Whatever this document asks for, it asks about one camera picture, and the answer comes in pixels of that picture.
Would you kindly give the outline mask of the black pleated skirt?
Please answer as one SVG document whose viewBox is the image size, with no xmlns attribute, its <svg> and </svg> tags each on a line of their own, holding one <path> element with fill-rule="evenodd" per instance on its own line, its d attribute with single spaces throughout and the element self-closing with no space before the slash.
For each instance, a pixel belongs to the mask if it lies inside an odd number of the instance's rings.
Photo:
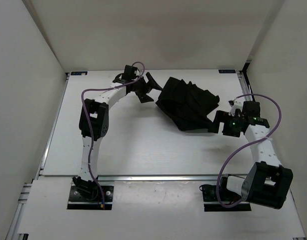
<svg viewBox="0 0 307 240">
<path fill-rule="evenodd" d="M 220 97 L 192 82 L 169 77 L 156 105 L 180 131 L 208 129 L 213 122 L 208 114 L 219 106 Z"/>
</svg>

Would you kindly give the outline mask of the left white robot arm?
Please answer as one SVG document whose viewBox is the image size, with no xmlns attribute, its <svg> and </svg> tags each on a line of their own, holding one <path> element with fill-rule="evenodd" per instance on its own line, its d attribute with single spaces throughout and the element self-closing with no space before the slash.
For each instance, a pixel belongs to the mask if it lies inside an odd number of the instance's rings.
<svg viewBox="0 0 307 240">
<path fill-rule="evenodd" d="M 81 93 L 82 109 L 79 130 L 82 135 L 82 157 L 79 174 L 73 178 L 77 192 L 87 201 L 105 200 L 98 182 L 98 156 L 100 144 L 109 130 L 109 110 L 119 100 L 134 92 L 141 103 L 152 102 L 151 90 L 163 88 L 149 72 L 140 71 L 135 64 L 126 65 L 109 88 L 85 89 Z"/>
</svg>

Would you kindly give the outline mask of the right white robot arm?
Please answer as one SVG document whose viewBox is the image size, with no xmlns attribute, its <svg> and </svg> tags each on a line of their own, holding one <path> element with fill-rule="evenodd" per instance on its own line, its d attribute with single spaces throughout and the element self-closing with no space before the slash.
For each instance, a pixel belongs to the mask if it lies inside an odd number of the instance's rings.
<svg viewBox="0 0 307 240">
<path fill-rule="evenodd" d="M 248 143 L 235 150 L 220 169 L 215 185 L 219 204 L 226 209 L 234 208 L 241 202 L 281 209 L 293 180 L 293 172 L 283 167 L 276 156 L 271 141 L 274 131 L 270 129 L 269 122 L 259 114 L 247 115 L 239 109 L 236 109 L 234 115 L 218 110 L 209 131 L 218 133 L 221 123 L 224 124 L 224 135 L 244 135 Z M 226 165 L 238 152 L 246 148 L 250 148 L 254 162 L 247 176 L 241 178 L 229 175 L 225 183 L 221 184 Z"/>
</svg>

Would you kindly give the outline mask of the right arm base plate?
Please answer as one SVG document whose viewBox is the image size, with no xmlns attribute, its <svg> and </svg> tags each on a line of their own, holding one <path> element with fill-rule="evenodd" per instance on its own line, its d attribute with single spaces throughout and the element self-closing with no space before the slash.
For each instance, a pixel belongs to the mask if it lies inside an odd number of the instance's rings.
<svg viewBox="0 0 307 240">
<path fill-rule="evenodd" d="M 221 178 L 219 184 L 219 195 L 224 204 L 231 205 L 239 200 L 240 196 L 226 188 L 227 181 L 227 177 Z M 202 192 L 205 212 L 249 212 L 252 210 L 249 203 L 239 203 L 231 208 L 221 206 L 217 199 L 215 185 L 203 184 L 199 187 L 199 190 Z"/>
</svg>

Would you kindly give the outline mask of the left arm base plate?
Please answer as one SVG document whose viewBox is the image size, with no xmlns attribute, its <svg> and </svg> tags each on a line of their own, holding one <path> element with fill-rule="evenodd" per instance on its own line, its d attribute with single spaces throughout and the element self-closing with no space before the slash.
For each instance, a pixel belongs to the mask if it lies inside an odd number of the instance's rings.
<svg viewBox="0 0 307 240">
<path fill-rule="evenodd" d="M 114 186 L 103 185 L 102 190 L 104 193 L 104 202 L 102 194 L 99 190 L 88 195 L 72 183 L 67 201 L 68 210 L 106 210 L 109 211 L 113 206 Z"/>
</svg>

